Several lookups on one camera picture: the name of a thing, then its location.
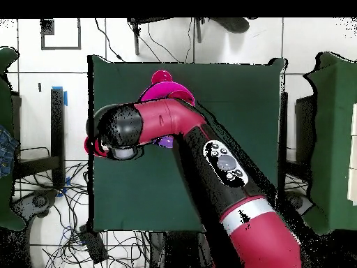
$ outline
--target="dark green tabletop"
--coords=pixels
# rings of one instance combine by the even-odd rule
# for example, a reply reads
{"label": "dark green tabletop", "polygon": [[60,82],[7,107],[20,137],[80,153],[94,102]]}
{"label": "dark green tabletop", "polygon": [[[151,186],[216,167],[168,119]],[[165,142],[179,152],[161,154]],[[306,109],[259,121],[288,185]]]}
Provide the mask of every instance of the dark green tabletop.
{"label": "dark green tabletop", "polygon": [[[138,100],[157,70],[187,87],[272,184],[278,179],[280,75],[267,65],[107,63],[93,56],[95,111]],[[170,149],[148,145],[137,160],[94,160],[95,230],[202,230]]]}

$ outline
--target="black stand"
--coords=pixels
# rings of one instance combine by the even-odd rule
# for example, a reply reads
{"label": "black stand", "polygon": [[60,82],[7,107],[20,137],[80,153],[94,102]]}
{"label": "black stand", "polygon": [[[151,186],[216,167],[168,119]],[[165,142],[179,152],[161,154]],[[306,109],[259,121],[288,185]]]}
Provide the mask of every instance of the black stand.
{"label": "black stand", "polygon": [[[20,142],[20,108],[21,97],[12,92],[14,138]],[[56,189],[62,189],[65,184],[64,172],[64,116],[63,92],[60,89],[51,90],[51,156],[17,162],[14,167],[14,178],[21,179],[40,172],[52,171],[53,184]]]}

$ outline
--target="green table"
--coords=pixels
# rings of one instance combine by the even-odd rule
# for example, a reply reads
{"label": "green table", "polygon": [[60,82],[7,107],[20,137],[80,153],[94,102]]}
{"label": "green table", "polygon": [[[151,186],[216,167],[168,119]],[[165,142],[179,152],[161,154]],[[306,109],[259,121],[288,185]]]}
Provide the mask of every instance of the green table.
{"label": "green table", "polygon": [[352,107],[357,103],[357,63],[325,52],[306,75],[317,95],[310,196],[316,204],[304,215],[319,234],[357,230],[357,207],[347,199]]}
{"label": "green table", "polygon": [[[168,70],[228,130],[272,184],[278,180],[282,59],[267,65],[107,63],[92,56],[94,111],[137,101]],[[148,145],[132,161],[94,160],[94,229],[201,231],[170,149]]]}
{"label": "green table", "polygon": [[[0,48],[0,124],[13,136],[13,104],[10,87],[6,77],[7,68],[18,58],[18,54],[11,48]],[[0,178],[0,227],[11,230],[22,230],[25,222],[15,215],[10,208],[14,190],[13,174]]]}

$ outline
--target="white floor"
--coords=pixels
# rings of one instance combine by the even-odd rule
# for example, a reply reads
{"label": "white floor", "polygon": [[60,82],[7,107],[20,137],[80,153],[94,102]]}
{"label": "white floor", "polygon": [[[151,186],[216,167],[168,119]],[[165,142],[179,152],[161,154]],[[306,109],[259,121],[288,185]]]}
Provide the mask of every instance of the white floor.
{"label": "white floor", "polygon": [[[190,47],[188,28],[190,18],[174,18],[150,25],[151,37],[164,45],[179,61],[185,61]],[[99,27],[107,32],[112,49],[120,54],[124,61],[157,61],[150,49],[139,40],[140,55],[135,55],[133,32],[126,19],[98,19]],[[319,52],[331,51],[345,58],[357,59],[356,24],[348,19],[333,18],[258,18],[250,21],[250,29],[243,34],[225,31],[214,21],[202,25],[202,43],[195,43],[195,62],[231,64],[267,64],[273,58],[284,57],[288,60],[285,89],[289,93],[288,147],[294,148],[295,119],[294,103],[296,99],[312,94],[312,87],[303,78],[303,74],[313,70],[315,57]],[[175,61],[162,47],[149,37],[148,25],[141,26],[142,39],[152,48],[161,61]],[[8,79],[12,88],[22,96],[21,132],[22,148],[50,148],[50,89],[63,87],[68,92],[66,115],[66,166],[85,163],[87,155],[83,149],[86,137],[87,118],[87,63],[88,54],[100,55],[109,61],[118,61],[109,49],[105,36],[97,29],[94,19],[81,19],[82,50],[41,50],[40,20],[0,20],[0,46],[14,47],[20,53],[18,62],[9,69]],[[193,23],[190,27],[192,40]],[[45,37],[46,46],[76,46],[77,20],[55,19],[54,36]],[[187,62],[192,62],[192,43]],[[26,151],[24,158],[44,156],[45,150]],[[288,150],[288,159],[294,159],[294,151]],[[83,177],[76,177],[75,183],[85,185]],[[29,185],[22,184],[22,189]],[[83,195],[80,202],[86,203]],[[56,206],[62,215],[62,221],[68,224],[68,205],[58,198]],[[76,206],[79,224],[87,220],[85,205]],[[44,268],[48,256],[42,250],[53,253],[59,245],[63,228],[59,214],[51,209],[48,217],[37,218],[31,233],[31,255],[34,268]],[[117,240],[112,232],[104,234],[108,248],[116,246]],[[117,232],[116,238],[123,241],[132,237],[131,232]],[[110,251],[115,258],[130,255],[131,244],[116,247]],[[133,249],[135,257],[139,251]],[[138,266],[143,262],[136,261]],[[93,263],[85,263],[83,268],[93,268]],[[79,268],[68,265],[65,268]],[[114,262],[111,268],[123,268]]]}

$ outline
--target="denim jeans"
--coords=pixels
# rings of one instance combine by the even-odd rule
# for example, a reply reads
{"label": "denim jeans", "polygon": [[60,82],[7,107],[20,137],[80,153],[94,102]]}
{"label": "denim jeans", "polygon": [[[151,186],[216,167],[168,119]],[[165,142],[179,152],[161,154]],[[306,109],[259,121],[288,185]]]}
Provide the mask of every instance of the denim jeans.
{"label": "denim jeans", "polygon": [[15,149],[19,142],[0,125],[0,178],[11,173],[14,162]]}

